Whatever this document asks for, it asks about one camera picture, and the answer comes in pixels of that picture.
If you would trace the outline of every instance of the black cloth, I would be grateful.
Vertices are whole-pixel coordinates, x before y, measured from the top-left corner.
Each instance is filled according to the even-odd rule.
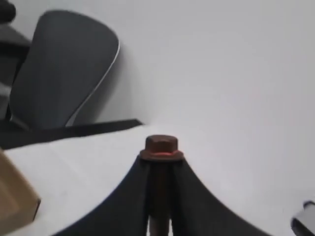
[[[36,130],[36,131],[18,131],[1,132],[0,147],[2,149],[11,149],[30,144],[51,142],[72,137],[84,137],[93,134],[109,133],[119,130],[130,129],[141,125],[136,119],[105,122],[99,124],[72,126],[58,129]]]
[[[8,120],[0,120],[0,135],[1,133],[7,134],[8,132],[21,132],[23,131],[22,128],[18,127],[12,122],[9,122]]]

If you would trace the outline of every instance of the cardboard box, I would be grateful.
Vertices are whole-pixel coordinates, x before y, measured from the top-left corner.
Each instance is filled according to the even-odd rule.
[[[32,222],[40,198],[0,149],[0,236]]]

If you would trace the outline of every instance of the gray mesh backrest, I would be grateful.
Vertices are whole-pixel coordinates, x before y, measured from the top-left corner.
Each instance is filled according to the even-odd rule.
[[[68,11],[45,13],[11,91],[13,117],[30,129],[65,126],[118,50],[118,38],[107,26]]]

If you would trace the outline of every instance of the hex bolt head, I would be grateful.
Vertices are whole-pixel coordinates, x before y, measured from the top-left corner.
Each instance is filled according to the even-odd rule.
[[[146,138],[145,150],[150,153],[173,153],[178,150],[178,140],[169,135],[151,135]]]
[[[178,150],[178,140],[169,135],[151,135],[146,138],[145,149],[140,152],[140,157],[147,161],[173,162],[184,158]]]

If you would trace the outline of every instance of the white paper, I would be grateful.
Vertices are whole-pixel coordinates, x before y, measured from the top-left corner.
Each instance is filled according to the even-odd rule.
[[[49,236],[86,215],[117,187],[152,134],[177,136],[205,186],[273,236],[293,236],[292,216],[315,199],[315,158],[310,146],[308,154],[296,151],[303,150],[301,142],[288,147],[277,136],[256,140],[202,127],[140,126],[6,151],[42,197],[36,220],[10,236]]]
[[[5,153],[42,198],[36,219],[10,236],[50,236],[100,204],[125,177],[150,127],[71,138]]]

